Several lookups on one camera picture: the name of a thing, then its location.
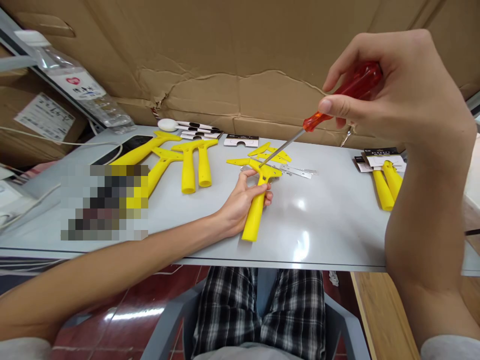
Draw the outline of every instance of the plastic water bottle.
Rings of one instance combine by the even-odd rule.
[[[55,50],[38,31],[17,30],[15,34],[35,50],[37,66],[107,128],[116,134],[125,134],[136,129],[132,118],[78,61]]]

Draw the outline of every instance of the checkered pants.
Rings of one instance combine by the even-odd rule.
[[[261,343],[305,360],[325,357],[322,272],[280,269],[263,318],[257,312],[257,273],[212,266],[201,293],[193,356],[243,343]]]

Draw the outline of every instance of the pixelated area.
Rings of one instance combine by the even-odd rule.
[[[63,241],[129,241],[148,235],[146,165],[74,165],[61,177]]]

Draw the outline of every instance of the cardboard box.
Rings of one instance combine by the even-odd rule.
[[[75,118],[63,141],[76,142],[87,125],[84,116],[45,81],[25,69],[0,73],[0,126],[39,135],[14,120],[39,94],[45,94]],[[61,159],[72,148],[73,145],[57,144],[0,129],[0,163],[15,168]]]
[[[477,1],[0,0],[79,60],[137,124],[145,109],[286,138],[311,116],[329,67],[361,32],[431,31],[465,97],[480,90]],[[338,145],[333,121],[301,141]],[[375,147],[375,139],[365,136]],[[354,146],[355,141],[347,141]],[[378,146],[396,146],[384,140]]]

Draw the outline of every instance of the left hand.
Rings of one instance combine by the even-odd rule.
[[[250,205],[254,197],[265,193],[264,205],[267,207],[272,204],[274,194],[269,191],[272,187],[271,184],[248,187],[247,179],[256,173],[257,171],[254,169],[242,171],[238,176],[238,182],[235,188],[225,204],[214,214],[225,229],[222,234],[223,238],[232,237],[244,229]]]

